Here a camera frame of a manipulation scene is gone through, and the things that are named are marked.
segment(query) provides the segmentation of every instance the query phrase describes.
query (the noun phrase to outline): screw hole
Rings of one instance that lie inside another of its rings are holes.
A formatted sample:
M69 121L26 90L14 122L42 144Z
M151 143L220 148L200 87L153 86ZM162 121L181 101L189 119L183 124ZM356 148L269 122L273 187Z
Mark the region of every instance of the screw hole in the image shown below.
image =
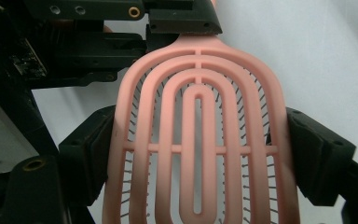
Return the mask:
M50 11L51 11L51 13L56 14L56 15L61 13L60 8L57 6L51 6Z
M45 164L46 164L46 162L43 160L30 161L26 165L24 165L22 167L22 169L24 171L34 171L34 170L37 170L37 169L43 167Z
M139 15L141 15L141 11L139 10L138 7L130 7L129 15L133 18L138 18Z
M84 9L83 7L75 7L75 11L77 12L77 14L79 14L81 16L86 14L86 9Z

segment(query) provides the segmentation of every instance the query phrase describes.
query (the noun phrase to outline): pink hairbrush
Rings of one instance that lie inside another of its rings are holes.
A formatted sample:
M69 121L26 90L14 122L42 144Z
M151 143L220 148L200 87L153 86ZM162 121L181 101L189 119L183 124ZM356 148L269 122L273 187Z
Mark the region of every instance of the pink hairbrush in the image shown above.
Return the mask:
M214 35L181 35L128 70L107 173L104 224L299 223L280 84Z

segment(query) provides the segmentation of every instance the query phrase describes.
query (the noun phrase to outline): white wall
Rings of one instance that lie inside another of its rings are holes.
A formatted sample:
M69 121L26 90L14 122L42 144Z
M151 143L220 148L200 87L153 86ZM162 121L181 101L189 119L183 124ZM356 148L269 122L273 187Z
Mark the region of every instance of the white wall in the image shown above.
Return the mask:
M218 0L217 12L220 38L270 66L288 106L358 146L358 0ZM109 25L116 32L144 29L134 22ZM35 91L55 142L93 111L114 104L118 85ZM101 201L91 207L97 223ZM342 201L318 208L300 195L302 223L341 223Z

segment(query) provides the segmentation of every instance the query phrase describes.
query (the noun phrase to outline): white background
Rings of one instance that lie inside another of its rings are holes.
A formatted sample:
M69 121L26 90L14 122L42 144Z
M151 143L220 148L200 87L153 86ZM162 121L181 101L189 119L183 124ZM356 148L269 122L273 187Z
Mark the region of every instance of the white background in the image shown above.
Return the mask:
M220 38L276 73L287 106L358 146L358 0L217 0L217 13ZM140 33L145 21L108 24ZM34 91L56 144L92 112L115 104L118 86ZM313 207L301 194L299 200L302 223L341 223L342 199L334 208ZM91 212L101 223L102 196Z

